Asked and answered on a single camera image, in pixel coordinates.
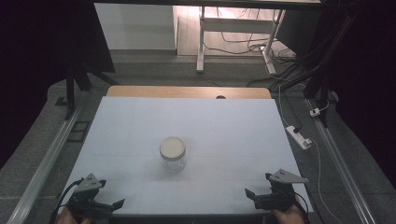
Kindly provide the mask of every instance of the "glass jar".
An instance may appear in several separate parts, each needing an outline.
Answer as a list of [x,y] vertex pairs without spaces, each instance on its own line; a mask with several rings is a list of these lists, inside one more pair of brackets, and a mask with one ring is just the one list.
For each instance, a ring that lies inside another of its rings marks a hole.
[[184,156],[186,146],[178,137],[168,137],[161,142],[160,153],[163,158],[163,167],[171,172],[178,173],[186,165]]

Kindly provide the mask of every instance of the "jar lid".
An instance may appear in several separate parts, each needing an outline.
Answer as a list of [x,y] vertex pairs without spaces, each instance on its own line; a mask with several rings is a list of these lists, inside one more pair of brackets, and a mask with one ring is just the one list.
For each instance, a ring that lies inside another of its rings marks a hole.
[[160,153],[164,160],[177,161],[186,154],[186,146],[180,138],[168,137],[161,142]]

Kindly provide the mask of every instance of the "wooden floor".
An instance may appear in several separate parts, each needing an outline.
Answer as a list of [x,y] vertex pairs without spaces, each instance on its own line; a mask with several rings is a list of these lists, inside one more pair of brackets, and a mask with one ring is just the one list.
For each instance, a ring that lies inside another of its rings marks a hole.
[[[198,7],[174,7],[177,14],[177,55],[179,56],[193,56],[197,55],[199,43],[199,8]],[[272,9],[257,9],[257,8],[232,8],[220,7],[219,13],[216,7],[206,7],[206,18],[238,18],[249,20],[263,20],[270,21],[273,18],[274,11]],[[226,42],[221,35],[221,32],[205,32],[204,42],[205,55],[208,56],[238,56],[238,57],[260,57],[260,52],[248,52],[244,54],[231,54],[213,49],[223,49],[230,52],[245,52],[249,50],[248,46],[258,45],[267,42],[269,35],[260,34],[239,34],[239,33],[222,33],[224,39],[227,41],[246,41],[242,43]],[[286,49],[280,42],[273,44],[273,50],[279,51]]]

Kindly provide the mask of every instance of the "power strip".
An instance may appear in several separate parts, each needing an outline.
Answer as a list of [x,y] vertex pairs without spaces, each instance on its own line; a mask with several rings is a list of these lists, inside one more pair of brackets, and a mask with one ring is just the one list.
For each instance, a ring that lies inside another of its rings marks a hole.
[[288,134],[294,139],[294,141],[298,144],[298,146],[302,150],[306,150],[311,147],[311,139],[309,138],[303,138],[303,136],[300,133],[295,133],[294,132],[294,126],[289,126],[286,128],[286,131],[288,131]]

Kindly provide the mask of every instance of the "hand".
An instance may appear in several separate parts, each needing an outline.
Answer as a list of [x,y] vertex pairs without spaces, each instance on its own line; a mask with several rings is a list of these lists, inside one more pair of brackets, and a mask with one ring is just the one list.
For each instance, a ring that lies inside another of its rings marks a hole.
[[277,209],[271,210],[279,224],[304,224],[303,214],[296,206],[292,206],[288,211],[282,212]]
[[[81,224],[91,224],[91,222],[92,221],[90,219],[84,218],[82,219]],[[77,222],[70,210],[65,207],[62,213],[59,215],[56,224],[77,224]]]

